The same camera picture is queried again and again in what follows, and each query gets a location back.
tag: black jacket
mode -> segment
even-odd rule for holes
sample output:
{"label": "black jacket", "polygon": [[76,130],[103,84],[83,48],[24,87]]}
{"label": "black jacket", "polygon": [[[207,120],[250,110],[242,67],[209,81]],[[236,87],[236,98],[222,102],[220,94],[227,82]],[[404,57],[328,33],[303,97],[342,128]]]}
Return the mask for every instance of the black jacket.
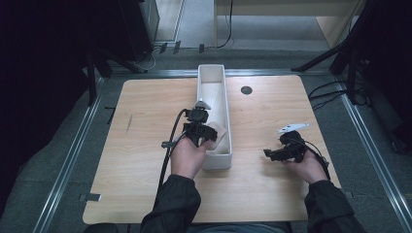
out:
{"label": "black jacket", "polygon": [[[343,193],[329,181],[309,185],[305,198],[308,232],[364,232]],[[194,181],[171,175],[155,198],[154,210],[143,218],[141,232],[186,232],[200,206]]]}

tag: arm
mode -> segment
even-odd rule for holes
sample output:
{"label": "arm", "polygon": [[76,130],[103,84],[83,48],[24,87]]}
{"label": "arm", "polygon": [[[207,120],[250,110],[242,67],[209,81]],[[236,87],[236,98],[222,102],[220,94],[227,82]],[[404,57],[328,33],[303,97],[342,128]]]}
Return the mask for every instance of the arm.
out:
{"label": "arm", "polygon": [[206,149],[205,142],[195,147],[189,138],[182,138],[174,148],[171,175],[158,191],[154,209],[146,215],[141,232],[186,232],[200,206],[200,195],[193,178],[200,170]]}
{"label": "arm", "polygon": [[306,151],[302,162],[282,163],[309,183],[305,198],[308,232],[364,232],[343,193],[328,181],[315,155]]}

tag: person's right hand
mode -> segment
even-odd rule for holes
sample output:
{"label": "person's right hand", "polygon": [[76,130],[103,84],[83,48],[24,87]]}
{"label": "person's right hand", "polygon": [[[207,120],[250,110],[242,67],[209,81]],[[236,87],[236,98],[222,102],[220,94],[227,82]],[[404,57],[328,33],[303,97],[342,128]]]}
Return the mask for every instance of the person's right hand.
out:
{"label": "person's right hand", "polygon": [[305,152],[303,160],[300,163],[288,160],[284,160],[282,163],[309,184],[318,181],[327,181],[324,168],[322,168],[322,165],[316,159],[315,154],[310,150]]}

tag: person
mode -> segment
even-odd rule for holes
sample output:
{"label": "person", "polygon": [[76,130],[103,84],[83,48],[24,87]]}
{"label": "person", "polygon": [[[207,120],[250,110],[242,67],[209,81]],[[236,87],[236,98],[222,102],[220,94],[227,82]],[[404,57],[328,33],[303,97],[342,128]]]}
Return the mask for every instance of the person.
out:
{"label": "person", "polygon": [[[160,187],[154,201],[154,209],[147,214],[141,224],[141,232],[291,232],[289,229],[275,228],[263,224],[231,224],[190,227],[200,206],[200,195],[193,178],[205,159],[207,141],[198,148],[189,138],[182,138],[170,157],[171,175]],[[305,198],[308,214],[307,231],[323,232],[364,232],[354,217],[354,211],[343,193],[330,182],[315,155],[307,150],[300,163],[282,163],[309,183]]]}

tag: white plastic piece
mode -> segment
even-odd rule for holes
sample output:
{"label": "white plastic piece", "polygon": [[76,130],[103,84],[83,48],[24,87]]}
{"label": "white plastic piece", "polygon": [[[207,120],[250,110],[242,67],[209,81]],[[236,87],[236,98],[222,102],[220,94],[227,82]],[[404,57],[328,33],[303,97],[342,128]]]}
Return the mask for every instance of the white plastic piece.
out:
{"label": "white plastic piece", "polygon": [[226,132],[216,148],[206,151],[202,169],[227,169],[231,167],[232,145],[227,104],[226,79],[223,65],[199,65],[197,76],[197,100],[210,106],[206,124],[216,122]]}
{"label": "white plastic piece", "polygon": [[309,123],[298,123],[298,124],[288,124],[287,126],[278,130],[278,133],[288,133],[294,130],[306,128],[309,126]]}

